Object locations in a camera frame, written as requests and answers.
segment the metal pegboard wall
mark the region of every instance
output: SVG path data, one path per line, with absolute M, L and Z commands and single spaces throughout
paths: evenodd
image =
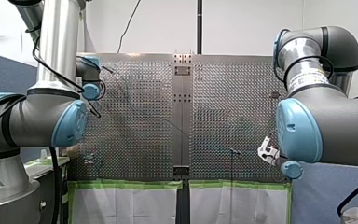
M 73 179 L 172 179 L 172 63 L 106 60 L 102 117 L 89 116 Z
M 272 60 L 201 57 L 193 62 L 191 178 L 269 182 L 282 177 L 257 157 L 264 137 L 274 133 L 276 105 L 285 95 L 272 73 Z M 231 149 L 242 155 L 231 157 Z

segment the bolt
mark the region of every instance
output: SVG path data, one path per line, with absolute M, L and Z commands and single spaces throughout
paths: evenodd
M 39 204 L 39 210 L 42 211 L 43 209 L 46 208 L 46 202 L 45 201 L 41 201 Z

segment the black pole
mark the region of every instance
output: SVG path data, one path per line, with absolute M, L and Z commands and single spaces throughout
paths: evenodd
M 202 0 L 197 7 L 197 54 L 202 54 Z

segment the metal bracket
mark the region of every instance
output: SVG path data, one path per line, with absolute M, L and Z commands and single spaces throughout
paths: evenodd
M 173 175 L 190 175 L 189 166 L 173 166 Z
M 187 66 L 175 66 L 176 76 L 190 76 L 191 67 Z

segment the white fabric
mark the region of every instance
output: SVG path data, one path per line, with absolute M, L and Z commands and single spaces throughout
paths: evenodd
M 191 189 L 191 223 L 286 224 L 288 190 Z
M 176 189 L 75 189 L 74 224 L 174 224 Z

